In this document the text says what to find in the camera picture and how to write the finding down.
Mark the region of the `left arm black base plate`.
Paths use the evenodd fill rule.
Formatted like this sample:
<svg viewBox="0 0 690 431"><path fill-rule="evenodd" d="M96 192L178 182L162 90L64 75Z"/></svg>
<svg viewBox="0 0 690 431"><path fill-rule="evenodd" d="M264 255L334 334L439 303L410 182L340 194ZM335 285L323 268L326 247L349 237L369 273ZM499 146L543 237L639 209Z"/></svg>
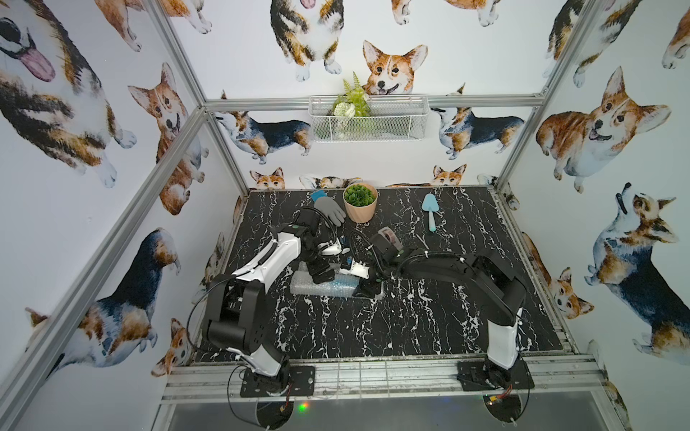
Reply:
<svg viewBox="0 0 690 431"><path fill-rule="evenodd" d="M287 365L276 376L248 372L243 377L242 398L312 396L316 382L314 366Z"/></svg>

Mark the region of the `white tape dispenser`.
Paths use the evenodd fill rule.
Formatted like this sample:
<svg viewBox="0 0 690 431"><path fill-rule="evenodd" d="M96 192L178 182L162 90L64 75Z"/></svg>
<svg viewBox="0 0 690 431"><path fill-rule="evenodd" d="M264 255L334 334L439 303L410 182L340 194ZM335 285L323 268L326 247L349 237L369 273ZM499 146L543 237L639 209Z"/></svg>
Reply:
<svg viewBox="0 0 690 431"><path fill-rule="evenodd" d="M378 233L382 235L382 237L386 238L390 244L392 244L398 251L402 251L402 243L398 239L397 235L395 232L388 226L385 226L381 228Z"/></svg>

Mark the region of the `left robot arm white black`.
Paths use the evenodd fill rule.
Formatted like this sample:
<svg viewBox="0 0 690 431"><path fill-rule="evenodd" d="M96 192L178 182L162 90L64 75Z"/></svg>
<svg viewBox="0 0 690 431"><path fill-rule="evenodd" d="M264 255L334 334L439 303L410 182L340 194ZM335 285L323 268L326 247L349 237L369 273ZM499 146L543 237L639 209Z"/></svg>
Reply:
<svg viewBox="0 0 690 431"><path fill-rule="evenodd" d="M321 210L303 207L290 224L271 229L271 240L244 266L214 278L201 321L202 336L217 348L237 354L257 376L280 380L287 356L266 341L269 321L266 296L279 275L295 260L303 261L314 283L333 281L334 270L322 256L317 234L334 224Z"/></svg>

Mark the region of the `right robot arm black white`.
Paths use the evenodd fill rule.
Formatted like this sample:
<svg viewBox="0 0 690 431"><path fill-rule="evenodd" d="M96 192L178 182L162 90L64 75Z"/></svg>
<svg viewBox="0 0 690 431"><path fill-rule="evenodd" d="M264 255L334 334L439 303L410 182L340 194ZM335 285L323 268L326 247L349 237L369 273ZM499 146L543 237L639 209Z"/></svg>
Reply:
<svg viewBox="0 0 690 431"><path fill-rule="evenodd" d="M367 267L354 296L372 299L390 280L435 280L470 289L480 298L481 316L488 325L486 361L489 368L508 373L519 358L518 326L526 301L526 284L493 251L461 255L452 251L404 248L395 235L376 233L367 238L356 231L350 243L361 242L366 258L354 263Z"/></svg>

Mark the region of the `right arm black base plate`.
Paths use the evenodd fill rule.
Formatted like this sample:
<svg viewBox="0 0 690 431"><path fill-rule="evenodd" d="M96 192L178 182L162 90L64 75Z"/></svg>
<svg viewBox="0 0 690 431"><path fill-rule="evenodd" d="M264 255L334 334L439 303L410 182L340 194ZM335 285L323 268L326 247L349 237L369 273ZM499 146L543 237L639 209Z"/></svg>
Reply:
<svg viewBox="0 0 690 431"><path fill-rule="evenodd" d="M488 359L461 361L456 364L456 367L456 379L464 391L498 391L510 388L513 390L532 390L535 388L528 364L521 357L508 370L497 366Z"/></svg>

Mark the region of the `clear bubble wrap sheet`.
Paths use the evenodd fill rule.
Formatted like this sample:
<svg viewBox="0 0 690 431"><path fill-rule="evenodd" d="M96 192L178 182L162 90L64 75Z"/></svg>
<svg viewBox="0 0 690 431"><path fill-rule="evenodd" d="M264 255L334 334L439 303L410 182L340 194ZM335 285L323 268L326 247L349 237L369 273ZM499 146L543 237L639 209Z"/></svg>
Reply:
<svg viewBox="0 0 690 431"><path fill-rule="evenodd" d="M342 274L340 266L338 264L332 264L332 268L335 270L335 275L336 274ZM385 296L385 292L383 289L383 293L380 296L377 296L376 298L364 298L360 296L360 282L357 290L355 291L354 295L352 297L340 297L340 298L359 298L359 299L373 299L373 300L379 300L382 299ZM327 291L327 285L329 282L323 283L323 284L318 284L316 285L308 270L307 270L307 264L305 262L300 262L298 266L296 267L296 270L293 272L293 275L291 277L290 283L289 283L289 290L293 295L302 295L302 296L328 296L328 297L336 297L336 296L331 296L328 291Z"/></svg>

